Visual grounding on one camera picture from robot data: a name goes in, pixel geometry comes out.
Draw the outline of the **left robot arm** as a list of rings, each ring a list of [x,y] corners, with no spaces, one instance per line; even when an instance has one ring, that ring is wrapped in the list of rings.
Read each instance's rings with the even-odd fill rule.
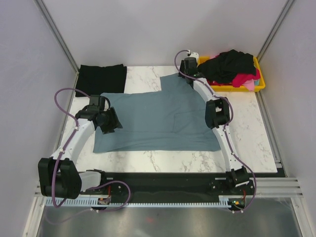
[[[97,128],[102,134],[113,133],[122,125],[108,98],[91,95],[89,103],[75,115],[72,131],[60,147],[49,157],[38,162],[39,186],[43,196],[76,199],[92,189],[97,194],[108,190],[108,181],[100,170],[79,172],[76,162],[88,138]]]

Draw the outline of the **blue-grey t shirt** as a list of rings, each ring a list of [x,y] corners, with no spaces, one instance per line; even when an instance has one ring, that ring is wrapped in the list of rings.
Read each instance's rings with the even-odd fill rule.
[[[122,124],[113,133],[95,132],[94,153],[114,151],[220,150],[205,123],[206,102],[176,74],[161,77],[161,91],[103,93]]]

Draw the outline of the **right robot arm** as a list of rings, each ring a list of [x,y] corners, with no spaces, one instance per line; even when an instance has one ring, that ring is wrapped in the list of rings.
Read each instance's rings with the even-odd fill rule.
[[[238,154],[231,141],[229,130],[229,123],[233,117],[231,104],[226,97],[215,93],[203,75],[197,71],[197,66],[197,58],[188,56],[181,61],[178,71],[206,103],[205,123],[215,134],[224,157],[227,191],[235,195],[243,190],[244,185],[249,184],[250,178],[247,167],[238,160]]]

